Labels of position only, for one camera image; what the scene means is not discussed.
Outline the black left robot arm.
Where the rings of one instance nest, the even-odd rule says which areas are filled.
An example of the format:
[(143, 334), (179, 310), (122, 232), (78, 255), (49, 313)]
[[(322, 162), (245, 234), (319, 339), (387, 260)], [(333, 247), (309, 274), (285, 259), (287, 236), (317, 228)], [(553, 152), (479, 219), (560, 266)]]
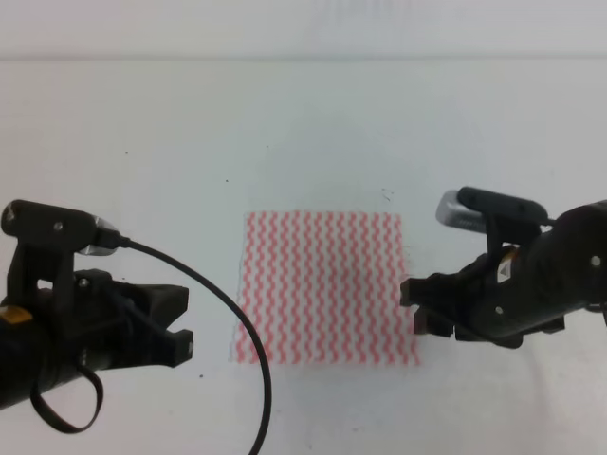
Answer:
[(60, 336), (51, 319), (53, 293), (1, 305), (1, 405), (28, 399), (76, 379), (77, 368), (97, 372), (148, 366), (175, 368), (193, 357), (193, 332), (169, 327), (188, 309), (189, 290), (172, 284), (116, 282), (104, 271), (74, 277), (74, 300)]

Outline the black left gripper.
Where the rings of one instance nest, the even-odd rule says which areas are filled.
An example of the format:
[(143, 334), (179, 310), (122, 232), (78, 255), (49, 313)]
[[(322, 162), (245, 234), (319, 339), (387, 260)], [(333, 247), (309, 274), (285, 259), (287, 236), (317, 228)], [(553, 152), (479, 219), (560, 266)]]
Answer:
[(115, 282), (107, 272), (87, 270), (73, 282), (72, 306), (57, 311), (54, 293), (35, 291), (28, 300), (48, 332), (43, 378), (67, 379), (75, 365), (92, 371), (166, 366), (193, 357), (193, 332), (169, 327), (188, 310), (189, 289), (172, 284)]

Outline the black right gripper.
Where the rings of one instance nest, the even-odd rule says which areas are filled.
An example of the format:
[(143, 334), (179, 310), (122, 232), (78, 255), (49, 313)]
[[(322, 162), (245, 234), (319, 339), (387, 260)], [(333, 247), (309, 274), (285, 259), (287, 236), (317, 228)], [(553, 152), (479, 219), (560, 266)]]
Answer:
[(419, 306), (416, 336), (453, 335), (451, 321), (422, 307), (451, 296), (457, 332), (467, 337), (516, 349), (527, 335), (558, 333), (567, 314), (567, 248), (563, 241), (539, 236), (525, 246), (483, 254), (455, 276), (408, 278), (400, 284), (399, 303)]

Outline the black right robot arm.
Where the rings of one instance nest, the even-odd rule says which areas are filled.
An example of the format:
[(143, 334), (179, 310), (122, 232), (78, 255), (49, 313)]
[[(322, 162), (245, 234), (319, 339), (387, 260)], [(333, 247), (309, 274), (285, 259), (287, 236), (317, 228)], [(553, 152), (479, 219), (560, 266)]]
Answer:
[(566, 315), (606, 311), (606, 204), (571, 209), (520, 246), (492, 247), (456, 273), (409, 278), (400, 304), (414, 333), (519, 348)]

